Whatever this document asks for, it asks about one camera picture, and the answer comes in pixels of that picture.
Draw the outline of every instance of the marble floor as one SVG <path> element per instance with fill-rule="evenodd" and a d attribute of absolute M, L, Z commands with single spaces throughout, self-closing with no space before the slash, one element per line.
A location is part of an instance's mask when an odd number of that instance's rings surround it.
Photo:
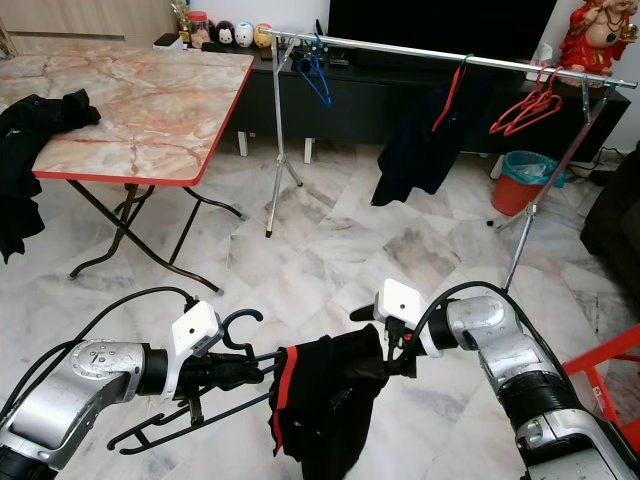
<path fill-rule="evenodd" d="M 69 281 L 74 266 L 106 250 L 113 231 L 64 182 L 42 182 L 37 201 L 46 230 L 27 241 L 27 255 L 0 267 L 0 401 L 43 351 L 75 336 L 107 304 L 143 288 L 183 287 L 222 315 L 259 309 L 265 320 L 238 322 L 233 335 L 250 340 L 257 352 L 269 352 L 358 328 L 348 313 L 371 303 L 386 277 L 428 298 L 467 280 L 503 281 L 521 225 L 500 235 L 486 225 L 499 218 L 490 204 L 492 159 L 461 155 L 436 195 L 414 191 L 405 204 L 375 208 L 369 201 L 379 177 L 379 147 L 317 143 L 313 164 L 303 165 L 302 144 L 289 142 L 289 158 L 305 185 L 297 188 L 285 174 L 274 235 L 266 239 L 274 142 L 253 140 L 250 155 L 241 158 L 232 140 L 221 144 L 196 190 L 236 205 L 247 218 L 203 207 L 177 260 L 221 285 L 223 297 L 167 272 L 127 240 L 112 260 Z M 110 206 L 123 197 L 122 186 L 88 186 Z M 511 290 L 563 361 L 639 318 L 624 287 L 578 238 L 598 193 L 579 179 L 554 189 L 534 223 Z M 180 189 L 161 188 L 134 231 L 168 257 L 191 206 Z M 92 336 L 160 346 L 181 309 L 181 299 L 172 294 L 139 299 L 110 314 Z M 609 378 L 621 415 L 633 418 L 640 389 L 629 387 L 629 379 L 640 382 L 635 370 L 625 368 L 610 365 Z M 418 379 L 393 378 L 382 391 L 367 444 L 348 478 L 520 478 L 513 433 L 475 354 L 421 358 L 418 370 Z M 205 414 L 267 389 L 265 383 L 212 392 Z M 265 404 L 141 455 L 106 450 L 111 437 L 159 411 L 171 408 L 150 398 L 105 410 L 58 478 L 301 477 L 295 461 L 272 457 Z"/>

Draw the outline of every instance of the red hanger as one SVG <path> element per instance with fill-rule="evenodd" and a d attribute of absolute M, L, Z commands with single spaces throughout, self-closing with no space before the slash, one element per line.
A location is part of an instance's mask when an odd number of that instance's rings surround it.
<path fill-rule="evenodd" d="M 458 90 L 460 88 L 459 82 L 462 82 L 464 75 L 467 73 L 467 69 L 465 68 L 462 71 L 462 74 L 460 74 L 460 69 L 465 66 L 464 64 L 467 61 L 467 58 L 469 57 L 473 57 L 473 53 L 470 53 L 469 55 L 464 57 L 460 62 L 460 65 L 458 65 L 458 68 L 456 68 L 456 73 L 453 74 L 453 80 L 451 80 L 451 88 L 449 89 L 449 96 L 447 97 L 447 103 L 445 104 L 444 110 L 442 110 L 442 113 L 440 114 L 440 116 L 438 116 L 436 121 L 433 123 L 433 127 L 431 127 L 431 133 L 435 132 L 438 129 L 438 127 L 440 126 L 440 123 L 442 123 L 442 120 L 444 120 L 444 117 L 447 116 L 447 113 L 451 108 L 451 102 L 453 100 L 453 97 L 455 96 L 456 93 L 458 93 Z"/>
<path fill-rule="evenodd" d="M 560 95 L 555 95 L 553 93 L 553 83 L 556 79 L 556 75 L 558 71 L 561 70 L 562 67 L 558 67 L 555 69 L 551 78 L 548 82 L 547 89 L 538 97 L 538 100 L 526 107 L 522 112 L 513 120 L 511 123 L 507 125 L 504 130 L 504 135 L 509 136 L 520 130 L 523 130 L 540 120 L 547 118 L 554 113 L 557 113 L 562 108 L 562 97 Z M 528 121 L 527 123 L 520 124 L 523 120 L 534 117 L 533 120 Z"/>
<path fill-rule="evenodd" d="M 516 103 L 513 107 L 511 107 L 509 110 L 507 110 L 506 112 L 504 112 L 500 118 L 493 124 L 491 125 L 491 128 L 489 129 L 489 133 L 493 134 L 493 133 L 498 133 L 501 132 L 503 130 L 506 130 L 507 127 L 509 127 L 510 125 L 510 121 L 507 122 L 507 119 L 512 116 L 512 115 L 519 115 L 519 113 L 523 110 L 526 109 L 528 107 L 530 107 L 531 105 L 535 105 L 536 102 L 539 100 L 540 96 L 542 95 L 542 86 L 540 85 L 540 78 L 542 77 L 542 72 L 544 70 L 541 69 L 538 72 L 538 78 L 536 79 L 536 88 L 534 88 L 529 95 L 526 96 L 526 98 L 524 100 L 522 100 L 521 102 Z"/>

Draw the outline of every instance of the hanging black clothing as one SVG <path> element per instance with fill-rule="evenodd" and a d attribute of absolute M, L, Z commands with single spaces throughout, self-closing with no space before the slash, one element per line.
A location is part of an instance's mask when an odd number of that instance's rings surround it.
<path fill-rule="evenodd" d="M 404 202 L 413 187 L 431 195 L 440 188 L 465 139 L 482 118 L 493 90 L 490 76 L 467 72 L 447 115 L 432 132 L 450 86 L 448 82 L 413 108 L 380 154 L 382 176 L 371 205 Z"/>
<path fill-rule="evenodd" d="M 40 150 L 53 134 L 96 125 L 98 110 L 87 92 L 62 100 L 29 95 L 0 114 L 0 252 L 7 263 L 12 253 L 24 254 L 23 239 L 44 229 L 34 197 L 42 190 L 31 173 Z"/>
<path fill-rule="evenodd" d="M 373 400 L 387 383 L 372 325 L 286 349 L 269 400 L 274 455 L 302 462 L 305 480 L 338 480 L 367 440 Z"/>

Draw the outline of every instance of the marble table top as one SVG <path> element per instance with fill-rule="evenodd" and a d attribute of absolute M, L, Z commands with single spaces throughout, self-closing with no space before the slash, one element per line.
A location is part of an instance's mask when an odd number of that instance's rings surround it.
<path fill-rule="evenodd" d="M 0 111 L 30 94 L 84 88 L 102 119 L 54 136 L 41 178 L 190 186 L 199 182 L 248 78 L 250 55 L 66 47 L 0 63 Z"/>

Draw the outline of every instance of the dark sofa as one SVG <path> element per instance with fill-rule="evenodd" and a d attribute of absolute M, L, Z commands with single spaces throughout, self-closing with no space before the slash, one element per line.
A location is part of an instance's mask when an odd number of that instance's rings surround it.
<path fill-rule="evenodd" d="M 640 142 L 596 200 L 580 239 L 606 256 L 640 302 Z"/>

